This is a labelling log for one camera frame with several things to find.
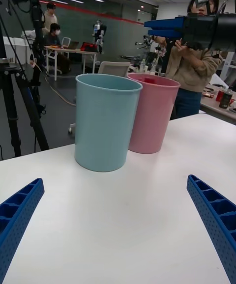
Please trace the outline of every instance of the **pink bucket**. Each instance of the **pink bucket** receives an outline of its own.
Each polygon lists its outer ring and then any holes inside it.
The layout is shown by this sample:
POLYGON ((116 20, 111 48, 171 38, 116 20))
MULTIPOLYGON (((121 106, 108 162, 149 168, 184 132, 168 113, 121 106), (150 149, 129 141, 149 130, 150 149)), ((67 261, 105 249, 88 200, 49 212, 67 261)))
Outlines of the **pink bucket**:
POLYGON ((128 73, 127 76, 143 85, 129 150, 156 153, 161 149, 180 84, 148 74, 128 73))

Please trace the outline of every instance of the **beige sweater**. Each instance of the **beige sweater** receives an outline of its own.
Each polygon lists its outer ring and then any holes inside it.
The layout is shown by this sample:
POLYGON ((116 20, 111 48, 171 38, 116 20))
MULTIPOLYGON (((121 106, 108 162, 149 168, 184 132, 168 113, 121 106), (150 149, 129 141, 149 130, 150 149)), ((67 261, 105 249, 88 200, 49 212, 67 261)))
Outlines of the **beige sweater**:
POLYGON ((222 57, 213 58, 210 51, 207 49, 204 51, 192 50, 192 53, 195 57, 203 61, 204 66, 194 69, 189 61, 178 54, 177 48, 173 47, 166 77, 178 81, 183 89, 193 92, 202 92, 221 64, 222 57))
POLYGON ((45 23, 44 23, 44 28, 43 28, 43 35, 45 36, 47 33, 50 32, 50 26, 52 23, 57 23, 58 24, 58 19, 54 15, 50 15, 48 13, 48 10, 45 11, 45 23))

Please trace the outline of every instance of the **bottle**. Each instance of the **bottle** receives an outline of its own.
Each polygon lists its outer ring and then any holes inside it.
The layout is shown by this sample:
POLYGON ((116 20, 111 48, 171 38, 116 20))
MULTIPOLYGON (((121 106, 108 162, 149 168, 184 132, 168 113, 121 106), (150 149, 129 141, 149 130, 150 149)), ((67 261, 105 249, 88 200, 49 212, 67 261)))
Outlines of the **bottle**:
POLYGON ((229 88, 227 91, 224 92, 224 95, 223 95, 223 97, 220 101, 219 107, 226 109, 230 104, 230 100, 231 100, 232 96, 233 96, 233 92, 229 88))
POLYGON ((156 74, 156 59, 153 60, 151 64, 151 71, 150 74, 155 75, 156 74))
POLYGON ((140 67, 139 67, 139 72, 140 73, 145 73, 145 66, 146 66, 146 60, 145 58, 142 60, 142 62, 140 63, 140 67))

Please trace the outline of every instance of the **man wearing mask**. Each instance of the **man wearing mask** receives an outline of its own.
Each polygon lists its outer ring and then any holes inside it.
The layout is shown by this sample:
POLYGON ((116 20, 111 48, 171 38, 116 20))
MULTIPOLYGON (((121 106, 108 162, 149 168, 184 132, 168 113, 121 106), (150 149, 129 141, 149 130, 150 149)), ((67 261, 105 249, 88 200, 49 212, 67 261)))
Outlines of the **man wearing mask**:
MULTIPOLYGON (((50 32, 44 36, 44 45, 45 46, 58 46, 61 48, 60 44, 60 25, 52 23, 50 26, 50 32)), ((68 59, 63 54, 58 54, 58 69, 62 74, 66 74, 70 71, 70 59, 68 59)))
POLYGON ((45 16, 45 22, 44 22, 44 28, 43 28, 44 35, 50 32, 51 24, 53 23, 58 24, 58 19, 55 16, 55 10, 56 10, 56 5, 52 2, 49 2, 47 4, 47 10, 44 13, 44 16, 45 16))

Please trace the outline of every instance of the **bucket rim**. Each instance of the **bucket rim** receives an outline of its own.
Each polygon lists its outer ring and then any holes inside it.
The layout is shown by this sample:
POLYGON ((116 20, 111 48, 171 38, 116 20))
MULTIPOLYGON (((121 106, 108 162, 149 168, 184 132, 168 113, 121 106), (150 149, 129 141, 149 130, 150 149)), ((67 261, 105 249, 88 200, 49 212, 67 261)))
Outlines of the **bucket rim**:
POLYGON ((142 88, 143 88, 143 85, 141 83, 139 83, 138 81, 136 80, 133 80, 133 79, 130 79, 130 78, 125 78, 125 77, 119 77, 119 76, 114 76, 114 75, 111 75, 111 74, 103 74, 103 73, 84 73, 84 74, 79 74, 78 76, 76 76, 75 80, 81 84, 84 84, 84 85, 87 85, 87 86, 90 86, 90 87, 94 87, 94 88, 98 88, 100 90, 105 90, 105 91, 115 91, 115 92, 120 92, 120 93, 129 93, 129 92, 137 92, 137 91, 141 91, 142 88), (137 88, 134 88, 134 89, 114 89, 114 88, 107 88, 107 87, 100 87, 100 86, 95 86, 95 85, 91 85, 91 84, 88 84, 88 83, 85 83, 85 82, 82 82, 79 80, 79 77, 84 77, 84 76, 109 76, 109 77, 116 77, 116 78, 119 78, 118 80, 128 80, 128 81, 131 81, 131 82, 135 82, 136 84, 139 85, 139 87, 137 88))
MULTIPOLYGON (((136 74, 136 75, 139 75, 139 73, 135 73, 135 72, 132 72, 132 73, 127 73, 127 77, 129 77, 130 74, 136 74)), ((150 79, 153 79, 153 75, 151 74, 145 74, 143 73, 143 75, 146 75, 147 77, 149 77, 150 79)), ((160 78, 163 78, 165 80, 168 80, 168 81, 173 81, 176 83, 176 85, 161 85, 161 84, 154 84, 154 83, 148 83, 148 82, 143 82, 143 81, 139 81, 138 79, 134 79, 134 78, 130 78, 130 80, 133 80, 133 81, 136 81, 136 82, 140 82, 141 84, 144 84, 144 85, 153 85, 153 86, 156 86, 156 87, 163 87, 163 88, 180 88, 181 84, 176 81, 176 80, 173 80, 173 79, 170 79, 170 78, 164 78, 164 77, 160 77, 160 78)))

